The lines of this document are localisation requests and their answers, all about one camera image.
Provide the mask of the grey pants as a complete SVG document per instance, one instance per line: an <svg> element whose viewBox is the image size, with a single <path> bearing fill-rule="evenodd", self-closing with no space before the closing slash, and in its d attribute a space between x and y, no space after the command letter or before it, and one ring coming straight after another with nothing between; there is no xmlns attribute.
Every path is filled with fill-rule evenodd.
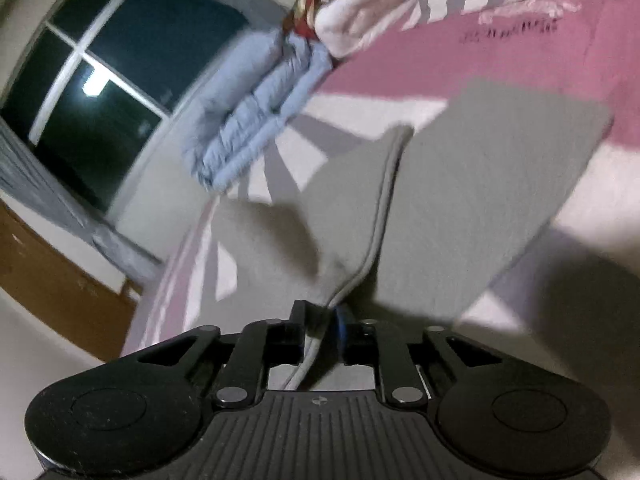
<svg viewBox="0 0 640 480"><path fill-rule="evenodd" d="M396 324L416 340L454 320L550 222L573 192L612 116L596 102L475 81L421 130L387 129L334 157L289 200L222 198L214 239L238 287L202 304L231 332L320 307L297 387L331 311Z"/></svg>

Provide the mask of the brown wooden door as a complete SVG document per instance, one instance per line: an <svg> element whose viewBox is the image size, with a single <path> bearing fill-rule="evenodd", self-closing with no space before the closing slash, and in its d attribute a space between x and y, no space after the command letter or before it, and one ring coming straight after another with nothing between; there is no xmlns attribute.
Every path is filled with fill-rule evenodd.
<svg viewBox="0 0 640 480"><path fill-rule="evenodd" d="M120 356L134 303L68 260L7 204L1 205L1 288L95 358Z"/></svg>

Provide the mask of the striped pink grey bedsheet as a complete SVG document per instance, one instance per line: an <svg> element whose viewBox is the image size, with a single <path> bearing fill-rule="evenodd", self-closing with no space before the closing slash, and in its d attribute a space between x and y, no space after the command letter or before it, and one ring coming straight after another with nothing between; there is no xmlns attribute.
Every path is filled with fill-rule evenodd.
<svg viewBox="0 0 640 480"><path fill-rule="evenodd" d="M389 32L186 233L133 352L297 299L513 351L517 320L639 443L639 0Z"/></svg>

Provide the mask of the folded light blue quilt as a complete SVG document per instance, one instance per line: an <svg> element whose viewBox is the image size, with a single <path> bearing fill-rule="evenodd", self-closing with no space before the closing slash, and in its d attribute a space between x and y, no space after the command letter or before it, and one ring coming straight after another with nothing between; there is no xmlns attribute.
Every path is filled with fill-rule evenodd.
<svg viewBox="0 0 640 480"><path fill-rule="evenodd" d="M306 105L333 70L318 41L278 28L246 32L184 110L190 175L222 192Z"/></svg>

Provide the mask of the grey curtain near door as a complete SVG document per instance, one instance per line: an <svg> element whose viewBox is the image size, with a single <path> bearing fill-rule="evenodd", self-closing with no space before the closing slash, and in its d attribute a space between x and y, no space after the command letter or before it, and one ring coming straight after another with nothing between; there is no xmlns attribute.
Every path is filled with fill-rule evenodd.
<svg viewBox="0 0 640 480"><path fill-rule="evenodd" d="M162 270L160 260L78 202L5 122L1 124L1 188L92 246L131 281L149 284Z"/></svg>

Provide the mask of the folded white red blanket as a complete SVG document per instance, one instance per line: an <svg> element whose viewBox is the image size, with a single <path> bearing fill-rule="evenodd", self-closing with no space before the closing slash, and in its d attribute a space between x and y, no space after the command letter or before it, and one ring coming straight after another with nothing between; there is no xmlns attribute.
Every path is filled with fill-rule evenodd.
<svg viewBox="0 0 640 480"><path fill-rule="evenodd" d="M287 32L320 42L344 60L367 49L419 0L295 0L283 22Z"/></svg>

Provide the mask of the window with white frame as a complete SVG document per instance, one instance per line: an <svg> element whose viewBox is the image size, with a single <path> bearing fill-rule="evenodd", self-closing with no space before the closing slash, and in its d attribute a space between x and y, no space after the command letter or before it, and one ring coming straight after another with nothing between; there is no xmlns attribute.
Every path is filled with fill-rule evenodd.
<svg viewBox="0 0 640 480"><path fill-rule="evenodd" d="M56 0L1 117L64 188L114 220L198 78L246 26L217 0Z"/></svg>

